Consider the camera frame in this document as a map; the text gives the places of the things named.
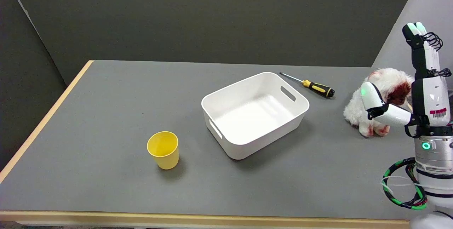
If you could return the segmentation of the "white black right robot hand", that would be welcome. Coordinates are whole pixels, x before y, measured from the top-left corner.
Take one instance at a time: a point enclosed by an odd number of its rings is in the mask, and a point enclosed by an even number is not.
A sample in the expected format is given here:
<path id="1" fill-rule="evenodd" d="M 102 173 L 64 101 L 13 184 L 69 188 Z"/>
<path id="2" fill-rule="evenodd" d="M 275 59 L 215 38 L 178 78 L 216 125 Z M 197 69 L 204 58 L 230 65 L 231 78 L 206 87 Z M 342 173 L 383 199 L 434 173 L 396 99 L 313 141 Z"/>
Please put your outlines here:
<path id="1" fill-rule="evenodd" d="M 384 100 L 383 92 L 368 81 L 360 87 L 367 118 L 384 125 L 404 126 L 408 136 L 411 135 L 409 126 L 416 125 L 413 138 L 451 136 L 446 78 L 452 73 L 448 68 L 440 69 L 438 51 L 443 47 L 443 41 L 435 33 L 426 31 L 421 22 L 406 24 L 402 32 L 411 47 L 412 65 L 416 71 L 415 81 L 411 84 L 412 111 Z"/>

